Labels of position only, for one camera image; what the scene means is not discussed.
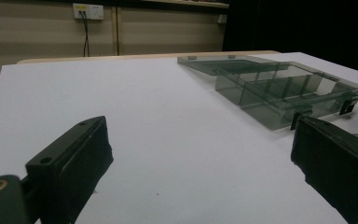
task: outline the electrical outlet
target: electrical outlet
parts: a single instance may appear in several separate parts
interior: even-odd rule
[[[83,19],[80,14],[81,12],[86,12],[87,19],[90,18],[89,5],[74,3],[75,19]]]
[[[103,6],[89,5],[89,18],[92,20],[103,20]]]

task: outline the white tabletop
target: white tabletop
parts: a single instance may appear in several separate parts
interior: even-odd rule
[[[358,83],[358,71],[295,61]],[[0,76],[0,175],[84,119],[104,115],[115,161],[77,223],[345,223],[290,161],[294,132],[272,132],[176,58],[7,65]],[[358,133],[353,113],[324,117]]]

